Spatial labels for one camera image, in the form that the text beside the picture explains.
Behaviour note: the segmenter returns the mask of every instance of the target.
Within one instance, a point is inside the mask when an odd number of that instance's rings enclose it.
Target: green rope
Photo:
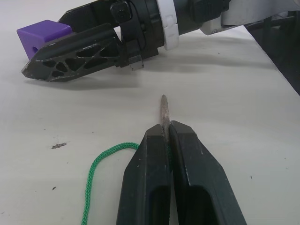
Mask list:
[[[81,221],[81,225],[87,225],[88,223],[88,215],[89,215],[89,210],[90,210],[90,193],[92,191],[92,183],[93,183],[93,177],[94,177],[94,173],[95,173],[95,169],[97,167],[97,165],[100,163],[100,161],[108,156],[110,156],[111,154],[122,150],[122,149],[134,149],[137,150],[139,147],[138,144],[136,143],[131,143],[131,142],[127,142],[127,143],[122,143],[122,144],[118,144],[104,152],[102,152],[92,163],[92,165],[90,166],[90,171],[89,171],[89,175],[88,175],[88,180],[86,183],[86,189],[85,189],[85,204],[84,204],[84,210],[83,210],[83,216],[82,216],[82,221]]]

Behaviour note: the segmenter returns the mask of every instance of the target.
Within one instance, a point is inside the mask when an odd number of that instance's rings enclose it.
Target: white joint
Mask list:
[[[156,0],[163,24],[165,49],[171,50],[178,46],[179,32],[177,16],[173,0]]]

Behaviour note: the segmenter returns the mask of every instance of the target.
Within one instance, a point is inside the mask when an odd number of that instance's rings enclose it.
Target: green braided cord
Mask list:
[[[83,216],[82,216],[82,221],[81,225],[87,225],[88,223],[88,215],[89,215],[89,210],[90,210],[90,193],[92,191],[92,183],[93,183],[93,177],[95,173],[95,169],[97,165],[100,163],[100,161],[111,154],[122,150],[122,149],[134,149],[137,150],[139,147],[138,144],[136,143],[131,143],[131,142],[126,142],[122,144],[118,144],[104,152],[102,152],[92,163],[90,166],[90,171],[88,175],[88,181],[86,183],[86,189],[85,189],[85,203],[84,203],[84,210],[83,210]]]

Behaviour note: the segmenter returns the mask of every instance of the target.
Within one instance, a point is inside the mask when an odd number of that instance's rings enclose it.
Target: debris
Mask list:
[[[56,144],[56,145],[52,146],[52,149],[59,149],[60,147],[63,147],[65,145],[67,145],[67,143]]]

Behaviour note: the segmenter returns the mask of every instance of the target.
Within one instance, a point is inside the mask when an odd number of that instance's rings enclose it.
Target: purple block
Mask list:
[[[59,22],[44,20],[17,30],[19,38],[29,59],[45,43],[72,33],[72,28]]]

